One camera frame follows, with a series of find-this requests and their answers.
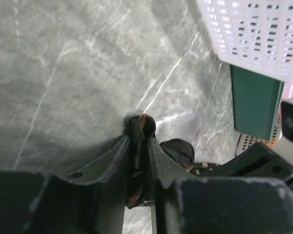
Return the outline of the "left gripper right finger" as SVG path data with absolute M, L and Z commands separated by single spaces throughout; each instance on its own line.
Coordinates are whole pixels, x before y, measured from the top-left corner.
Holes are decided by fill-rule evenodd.
M 194 176 L 148 141 L 155 234 L 293 234 L 293 189 L 269 177 Z

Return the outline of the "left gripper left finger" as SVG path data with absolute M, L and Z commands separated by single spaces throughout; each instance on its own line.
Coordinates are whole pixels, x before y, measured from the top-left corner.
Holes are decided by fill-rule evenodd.
M 0 171 L 0 234 L 120 234 L 129 138 L 65 178 Z

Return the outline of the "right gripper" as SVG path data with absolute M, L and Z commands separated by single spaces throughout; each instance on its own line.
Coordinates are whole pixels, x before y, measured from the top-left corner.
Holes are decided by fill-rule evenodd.
M 263 143 L 255 143 L 231 161 L 205 172 L 205 176 L 269 177 L 293 189 L 293 166 Z

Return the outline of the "black gold floral tie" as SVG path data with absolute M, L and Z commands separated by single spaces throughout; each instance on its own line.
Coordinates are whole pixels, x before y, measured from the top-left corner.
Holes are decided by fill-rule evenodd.
M 126 206 L 132 209 L 150 205 L 148 139 L 151 137 L 156 138 L 156 122 L 147 114 L 132 116 L 128 120 L 126 129 L 130 138 L 130 150 L 132 153 Z M 195 176 L 219 166 L 218 164 L 208 162 L 195 163 L 193 146 L 179 138 L 163 141 L 160 143 L 160 147 L 168 157 Z

